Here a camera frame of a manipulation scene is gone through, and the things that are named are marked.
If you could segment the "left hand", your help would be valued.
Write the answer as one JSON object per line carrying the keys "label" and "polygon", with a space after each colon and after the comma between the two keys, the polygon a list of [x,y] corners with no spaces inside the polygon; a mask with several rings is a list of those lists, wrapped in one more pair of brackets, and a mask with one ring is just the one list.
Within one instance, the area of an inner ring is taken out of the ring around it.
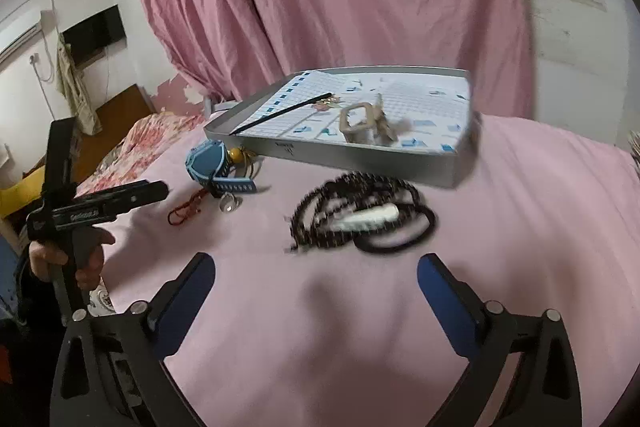
{"label": "left hand", "polygon": [[[104,246],[116,243],[115,237],[104,229],[98,230],[98,237],[98,246],[93,249],[85,265],[75,274],[77,285],[83,291],[94,291],[99,286],[104,267]],[[32,273],[45,282],[50,280],[53,267],[62,267],[68,260],[68,256],[60,248],[49,243],[38,242],[29,243],[28,257]]]}

